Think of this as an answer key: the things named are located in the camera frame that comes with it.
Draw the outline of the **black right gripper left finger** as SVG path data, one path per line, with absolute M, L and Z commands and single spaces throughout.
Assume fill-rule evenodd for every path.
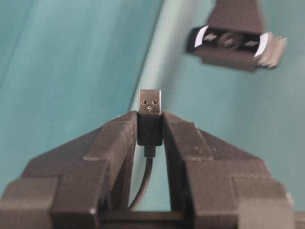
M 29 161 L 0 200 L 3 229 L 96 229 L 103 210 L 128 207 L 137 113 Z

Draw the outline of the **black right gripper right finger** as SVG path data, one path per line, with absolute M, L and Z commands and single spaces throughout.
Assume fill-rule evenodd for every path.
M 172 210 L 186 229 L 292 229 L 294 207 L 264 161 L 163 114 Z

